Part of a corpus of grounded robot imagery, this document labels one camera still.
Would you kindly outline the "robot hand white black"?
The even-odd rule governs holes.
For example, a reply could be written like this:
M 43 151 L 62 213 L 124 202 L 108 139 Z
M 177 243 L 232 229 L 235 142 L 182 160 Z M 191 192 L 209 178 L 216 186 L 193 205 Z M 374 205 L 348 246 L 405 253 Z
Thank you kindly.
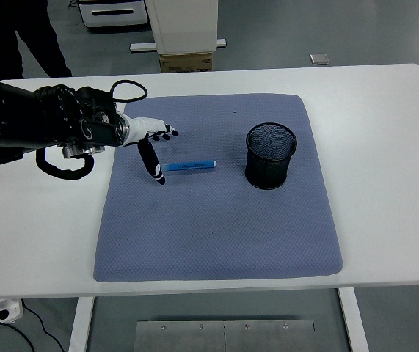
M 169 140 L 170 136 L 178 135 L 179 133 L 163 120 L 137 117 L 127 120 L 122 146 L 136 145 L 149 175 L 157 183 L 164 185 L 165 177 L 150 139 L 160 139 L 162 137 L 164 140 Z

